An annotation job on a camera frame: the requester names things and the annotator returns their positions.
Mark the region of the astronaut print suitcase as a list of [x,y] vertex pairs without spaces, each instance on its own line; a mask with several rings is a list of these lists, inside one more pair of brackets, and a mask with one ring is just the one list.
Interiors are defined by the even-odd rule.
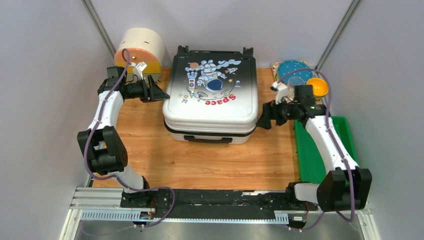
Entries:
[[253,48],[225,51],[179,46],[166,93],[163,123],[174,140],[246,143],[259,115]]

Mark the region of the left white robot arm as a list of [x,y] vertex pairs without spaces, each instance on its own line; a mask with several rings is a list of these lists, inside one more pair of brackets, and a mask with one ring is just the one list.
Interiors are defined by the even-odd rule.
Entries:
[[151,188],[147,180],[129,166],[128,152],[116,124],[125,100],[140,99],[143,103],[150,103],[168,100],[170,96],[151,75],[146,80],[138,77],[137,81],[130,83],[126,83],[126,79],[126,68],[107,68],[107,78],[97,90],[98,106],[94,118],[87,130],[77,134],[77,142],[84,167],[92,179],[115,179],[124,193],[134,194],[134,202],[145,208],[153,201]]

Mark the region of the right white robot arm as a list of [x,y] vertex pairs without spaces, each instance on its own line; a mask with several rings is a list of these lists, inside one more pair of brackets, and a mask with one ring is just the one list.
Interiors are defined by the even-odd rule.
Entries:
[[318,205],[323,212],[362,210],[372,183],[372,173],[359,167],[337,135],[328,108],[318,104],[311,85],[294,86],[293,100],[288,100],[289,87],[274,82],[270,89],[276,94],[274,100],[262,105],[262,115],[257,127],[269,130],[271,121],[281,126],[288,120],[302,123],[313,139],[323,161],[326,176],[320,184],[292,182],[286,190],[286,205],[293,210],[305,202]]

